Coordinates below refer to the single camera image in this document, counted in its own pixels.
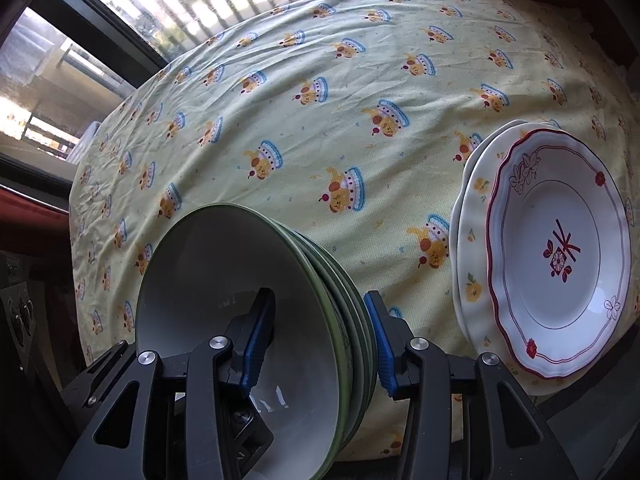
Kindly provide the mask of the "leaf pattern bowl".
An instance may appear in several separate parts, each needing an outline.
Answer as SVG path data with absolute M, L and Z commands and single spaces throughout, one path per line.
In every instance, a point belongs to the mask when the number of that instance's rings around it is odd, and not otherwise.
M 368 367 L 364 362 L 363 339 L 361 327 L 352 313 L 352 302 L 349 293 L 343 285 L 341 278 L 326 263 L 313 247 L 309 247 L 297 234 L 281 222 L 277 226 L 287 232 L 300 250 L 310 261 L 312 267 L 319 274 L 322 283 L 326 286 L 330 298 L 334 303 L 334 310 L 338 319 L 342 322 L 342 334 L 346 338 L 347 354 L 350 357 L 350 369 L 352 370 L 352 391 L 350 392 L 346 430 L 341 448 L 349 444 L 349 441 L 356 436 L 358 428 L 363 420 L 364 413 L 369 405 L 366 404 L 368 393 Z
M 367 364 L 369 375 L 369 378 L 367 379 L 368 393 L 366 401 L 366 404 L 369 405 L 373 398 L 376 384 L 376 347 L 373 341 L 373 328 L 371 326 L 369 315 L 367 314 L 367 309 L 364 305 L 362 296 L 360 295 L 360 292 L 352 278 L 326 249 L 324 249 L 322 246 L 320 246 L 311 238 L 301 232 L 295 231 L 295 234 L 297 234 L 309 247 L 313 247 L 320 255 L 322 255 L 323 259 L 326 260 L 326 263 L 329 266 L 332 266 L 332 269 L 341 278 L 343 285 L 346 287 L 346 290 L 349 293 L 350 301 L 352 302 L 352 313 L 356 316 L 356 319 L 358 320 L 361 327 L 364 348 L 363 359 Z

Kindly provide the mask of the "yellow flower white plate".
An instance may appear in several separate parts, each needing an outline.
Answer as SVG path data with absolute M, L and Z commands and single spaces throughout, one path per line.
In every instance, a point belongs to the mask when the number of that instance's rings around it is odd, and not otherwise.
M 509 364 L 513 360 L 495 322 L 488 292 L 485 217 L 496 172 L 510 147 L 539 126 L 514 120 L 480 142 L 466 160 L 451 214 L 452 300 L 460 330 L 475 352 L 494 352 Z

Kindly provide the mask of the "red curtain left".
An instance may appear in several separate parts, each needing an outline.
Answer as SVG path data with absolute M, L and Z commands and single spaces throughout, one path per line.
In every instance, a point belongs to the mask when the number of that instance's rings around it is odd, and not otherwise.
M 68 214 L 2 185 L 1 226 L 10 235 L 69 237 Z

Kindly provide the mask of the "red trimmed white plate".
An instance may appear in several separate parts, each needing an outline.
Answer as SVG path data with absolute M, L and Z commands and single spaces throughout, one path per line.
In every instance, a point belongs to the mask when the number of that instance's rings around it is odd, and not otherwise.
M 497 170 L 485 240 L 514 360 L 547 379 L 594 362 L 622 319 L 631 270 L 622 196 L 602 160 L 564 131 L 529 131 Z

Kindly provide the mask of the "white outdoor unit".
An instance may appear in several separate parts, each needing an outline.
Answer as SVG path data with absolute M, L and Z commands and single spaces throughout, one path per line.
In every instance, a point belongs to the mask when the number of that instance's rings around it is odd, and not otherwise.
M 90 125 L 88 125 L 87 129 L 80 136 L 79 141 L 66 156 L 66 162 L 74 165 L 77 165 L 78 162 L 80 162 L 80 160 L 87 153 L 89 145 L 96 136 L 100 125 L 100 122 L 92 122 Z

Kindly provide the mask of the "yellow crown print tablecloth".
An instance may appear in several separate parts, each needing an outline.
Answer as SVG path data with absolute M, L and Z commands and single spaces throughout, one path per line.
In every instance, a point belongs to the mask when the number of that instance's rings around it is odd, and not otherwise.
M 639 110 L 620 35 L 530 0 L 305 0 L 179 56 L 78 162 L 70 234 L 82 350 L 134 339 L 171 223 L 238 203 L 309 235 L 443 349 L 469 351 L 445 229 L 463 168 L 511 119 L 576 134 L 639 210 Z

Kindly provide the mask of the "black window frame post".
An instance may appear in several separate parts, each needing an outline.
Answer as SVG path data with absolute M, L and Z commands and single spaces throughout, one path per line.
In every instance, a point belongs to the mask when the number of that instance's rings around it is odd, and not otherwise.
M 136 88 L 167 65 L 101 0 L 32 0 L 29 9 Z

